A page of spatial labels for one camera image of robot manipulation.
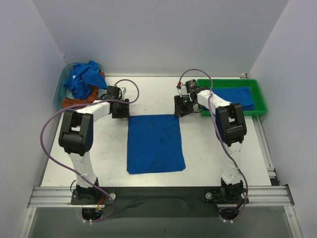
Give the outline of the blue towel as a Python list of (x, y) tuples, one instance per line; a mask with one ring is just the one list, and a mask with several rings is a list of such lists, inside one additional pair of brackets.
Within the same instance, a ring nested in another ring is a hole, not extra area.
[(185, 168), (179, 118), (173, 115), (130, 117), (127, 139), (129, 174), (180, 172)]
[(229, 87), (206, 89), (197, 94), (197, 102), (215, 113), (216, 108), (229, 106), (230, 104), (241, 104), (244, 111), (251, 111), (255, 108), (249, 87)]

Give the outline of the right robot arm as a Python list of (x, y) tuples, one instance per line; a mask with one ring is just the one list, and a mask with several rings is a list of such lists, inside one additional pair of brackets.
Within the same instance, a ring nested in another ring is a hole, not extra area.
[(241, 148), (247, 127), (240, 103), (232, 103), (210, 90), (190, 95), (174, 96), (174, 116), (183, 117), (194, 113), (194, 106), (208, 108), (215, 132), (226, 154), (221, 185), (226, 188), (243, 188), (246, 184), (240, 169)]

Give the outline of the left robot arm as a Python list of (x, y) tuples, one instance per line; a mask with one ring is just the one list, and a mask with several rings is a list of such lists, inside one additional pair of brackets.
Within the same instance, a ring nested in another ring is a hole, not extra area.
[(92, 105), (64, 112), (58, 143), (70, 157), (76, 175), (78, 198), (98, 199), (102, 193), (90, 158), (94, 139), (94, 123), (100, 118), (112, 115), (113, 119), (129, 118), (129, 99), (126, 88), (109, 86), (106, 93)]

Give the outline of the pile of blue towels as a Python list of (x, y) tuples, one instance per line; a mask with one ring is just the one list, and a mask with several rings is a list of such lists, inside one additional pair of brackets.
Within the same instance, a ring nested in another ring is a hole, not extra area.
[(107, 89), (105, 77), (99, 65), (90, 60), (88, 63), (76, 63), (70, 71), (64, 87), (72, 92), (75, 99), (86, 99), (92, 92), (91, 87)]

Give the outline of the orange brown towel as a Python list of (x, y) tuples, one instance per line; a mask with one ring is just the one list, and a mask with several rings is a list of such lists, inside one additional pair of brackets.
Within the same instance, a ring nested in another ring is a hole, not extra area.
[(64, 97), (61, 107), (66, 108), (76, 104), (92, 103), (97, 99), (100, 89), (107, 89), (105, 74), (97, 68), (71, 70), (68, 79), (64, 83), (73, 98)]

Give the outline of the teal plastic basket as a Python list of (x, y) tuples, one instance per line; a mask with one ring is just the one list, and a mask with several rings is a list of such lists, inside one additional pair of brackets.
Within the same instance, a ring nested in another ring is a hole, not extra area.
[[(61, 102), (64, 99), (64, 97), (73, 98), (72, 93), (64, 87), (64, 83), (67, 80), (69, 73), (73, 69), (75, 64), (76, 63), (67, 65), (61, 72), (61, 76), (60, 76), (60, 79), (56, 88), (54, 100), (53, 100), (54, 105), (58, 110), (62, 109)], [(101, 71), (104, 72), (103, 67), (99, 63), (97, 64), (99, 65)]]

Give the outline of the green plastic tray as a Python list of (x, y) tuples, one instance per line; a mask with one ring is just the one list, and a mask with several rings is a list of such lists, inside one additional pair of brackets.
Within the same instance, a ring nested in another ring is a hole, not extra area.
[(252, 99), (255, 102), (255, 108), (251, 111), (244, 111), (245, 116), (260, 117), (267, 113), (267, 107), (262, 96), (258, 82), (254, 79), (214, 79), (213, 88), (229, 87), (249, 87)]

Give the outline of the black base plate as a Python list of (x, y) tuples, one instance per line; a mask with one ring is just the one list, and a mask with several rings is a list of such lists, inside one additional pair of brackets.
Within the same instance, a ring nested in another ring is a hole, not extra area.
[(71, 204), (81, 205), (84, 218), (97, 219), (114, 208), (115, 218), (209, 218), (233, 220), (249, 199), (245, 188), (102, 187), (75, 188)]

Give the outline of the aluminium frame rail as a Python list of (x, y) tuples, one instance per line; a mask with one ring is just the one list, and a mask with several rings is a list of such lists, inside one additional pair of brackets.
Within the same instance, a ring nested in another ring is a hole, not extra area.
[[(128, 196), (150, 198), (205, 198), (202, 187), (112, 187), (115, 201)], [(288, 186), (250, 186), (248, 190), (250, 206), (293, 206), (294, 200)], [(73, 195), (67, 187), (36, 187), (33, 189), (28, 207), (93, 207), (93, 204), (71, 204)]]

